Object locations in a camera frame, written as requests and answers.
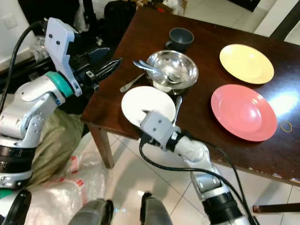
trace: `plate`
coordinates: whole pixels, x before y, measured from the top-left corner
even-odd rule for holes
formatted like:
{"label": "plate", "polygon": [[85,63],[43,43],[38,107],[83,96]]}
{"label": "plate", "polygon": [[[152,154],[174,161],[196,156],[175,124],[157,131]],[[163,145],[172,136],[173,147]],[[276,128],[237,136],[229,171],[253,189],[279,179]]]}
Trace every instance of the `plate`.
{"label": "plate", "polygon": [[222,66],[234,77],[254,84],[269,82],[274,76],[270,60],[247,45],[228,45],[220,52]]}
{"label": "plate", "polygon": [[265,141],[277,128],[277,118],[269,103],[256,91],[241,85],[217,88],[211,97],[211,108],[223,127],[249,141]]}
{"label": "plate", "polygon": [[130,123],[141,126],[146,113],[143,110],[155,110],[170,121],[175,117],[175,104],[166,93],[150,86],[140,86],[129,90],[123,97],[121,108]]}

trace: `tile floor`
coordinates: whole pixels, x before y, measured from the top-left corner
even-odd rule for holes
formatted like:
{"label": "tile floor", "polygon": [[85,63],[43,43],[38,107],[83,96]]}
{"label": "tile floor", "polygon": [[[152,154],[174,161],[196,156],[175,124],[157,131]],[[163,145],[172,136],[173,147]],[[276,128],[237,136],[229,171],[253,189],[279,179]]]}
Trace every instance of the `tile floor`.
{"label": "tile floor", "polygon": [[[109,133],[115,166],[107,187],[107,199],[112,199],[115,214],[112,225],[139,225],[141,198],[145,191],[162,200],[174,225],[208,225],[209,221],[198,200],[189,174],[157,169],[141,159],[138,142]],[[145,146],[145,154],[152,160],[170,166],[182,166],[180,158]],[[217,165],[222,175],[238,188],[234,174],[228,167]],[[253,204],[300,202],[300,187],[280,183],[238,171],[249,207]],[[299,213],[257,214],[261,225],[296,225]]]}

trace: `wooden table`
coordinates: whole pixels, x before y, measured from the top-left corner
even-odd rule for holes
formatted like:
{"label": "wooden table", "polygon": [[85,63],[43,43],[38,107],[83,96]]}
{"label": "wooden table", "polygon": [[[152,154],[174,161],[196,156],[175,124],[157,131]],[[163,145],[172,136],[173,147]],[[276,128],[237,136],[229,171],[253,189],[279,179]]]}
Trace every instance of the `wooden table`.
{"label": "wooden table", "polygon": [[[132,60],[146,60],[162,50],[169,30],[183,27],[193,32],[195,40],[188,55],[198,66],[199,79],[187,93],[180,108],[177,125],[195,137],[223,148],[233,163],[242,170],[300,186],[300,47],[259,35],[234,30],[211,23],[140,8],[126,31],[114,58],[123,57],[121,67],[100,84],[84,110],[82,120],[88,124],[107,167],[113,167],[105,131],[138,139],[136,128],[121,111],[119,92],[142,71]],[[272,62],[274,78],[264,85],[251,85],[227,73],[219,60],[221,49],[229,44],[245,44],[264,53]],[[226,131],[214,117],[210,98],[221,85],[245,85],[275,101],[278,127],[276,133],[264,142],[249,142]],[[149,85],[145,77],[134,86]],[[292,132],[286,133],[279,124],[288,121]],[[221,155],[210,151],[211,159],[221,163]]]}

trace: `yellow plate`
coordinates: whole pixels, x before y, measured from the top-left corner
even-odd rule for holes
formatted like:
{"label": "yellow plate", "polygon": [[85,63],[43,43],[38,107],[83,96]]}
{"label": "yellow plate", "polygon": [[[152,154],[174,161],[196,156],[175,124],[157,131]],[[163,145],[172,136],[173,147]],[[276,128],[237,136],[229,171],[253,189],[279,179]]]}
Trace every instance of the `yellow plate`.
{"label": "yellow plate", "polygon": [[274,75],[270,60],[247,45],[227,45],[220,52],[220,61],[231,75],[248,83],[266,83]]}

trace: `white plate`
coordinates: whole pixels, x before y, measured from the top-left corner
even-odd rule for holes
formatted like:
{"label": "white plate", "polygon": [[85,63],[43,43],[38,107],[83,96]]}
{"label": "white plate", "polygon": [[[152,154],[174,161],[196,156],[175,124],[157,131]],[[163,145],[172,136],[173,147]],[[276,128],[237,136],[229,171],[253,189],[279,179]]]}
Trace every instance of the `white plate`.
{"label": "white plate", "polygon": [[231,75],[248,83],[266,83],[274,76],[270,60],[247,45],[227,45],[220,52],[220,61]]}
{"label": "white plate", "polygon": [[137,127],[146,116],[143,110],[155,110],[170,121],[175,117],[175,104],[170,96],[150,86],[129,90],[122,99],[121,108],[126,119]]}

